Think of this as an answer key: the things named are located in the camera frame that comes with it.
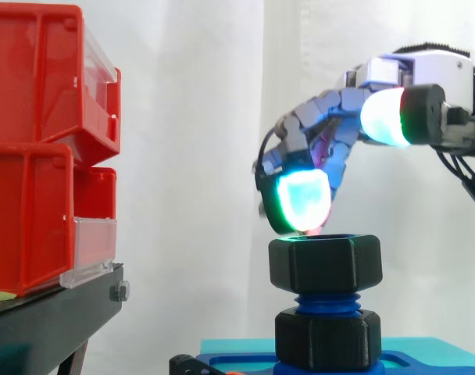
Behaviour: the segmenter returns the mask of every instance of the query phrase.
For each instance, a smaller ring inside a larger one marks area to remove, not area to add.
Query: blue tray
[[[475,375],[475,355],[432,337],[385,338],[380,361],[366,375]],[[315,375],[277,363],[273,339],[206,340],[199,360],[245,375]],[[323,375],[361,375],[336,373]]]

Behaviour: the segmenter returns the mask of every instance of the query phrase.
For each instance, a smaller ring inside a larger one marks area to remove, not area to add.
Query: blue rubber coupling
[[[298,303],[296,312],[309,315],[356,318],[361,315],[358,311],[361,305],[357,302],[360,298],[361,296],[357,293],[299,295],[295,298]]]

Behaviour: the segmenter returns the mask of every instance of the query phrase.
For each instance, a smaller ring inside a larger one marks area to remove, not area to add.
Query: red storage bin
[[[58,142],[76,164],[120,152],[120,81],[74,5],[0,3],[0,142]]]
[[[0,145],[0,291],[72,288],[112,270],[116,173],[66,145]]]

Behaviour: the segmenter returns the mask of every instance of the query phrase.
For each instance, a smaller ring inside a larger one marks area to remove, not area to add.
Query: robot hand
[[[338,86],[282,116],[262,143],[255,182],[278,234],[323,226],[358,139],[432,146],[475,200],[475,173],[463,160],[475,156],[475,69],[467,52],[402,48],[345,72]],[[265,152],[273,134],[280,143]]]

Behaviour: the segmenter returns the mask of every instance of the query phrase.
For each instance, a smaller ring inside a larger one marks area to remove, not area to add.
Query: cyan light
[[[277,191],[284,217],[295,230],[316,229],[330,214],[330,183],[322,170],[300,170],[282,176]]]
[[[391,146],[409,146],[402,135],[401,97],[403,87],[390,88],[372,94],[362,106],[362,129],[375,141]]]

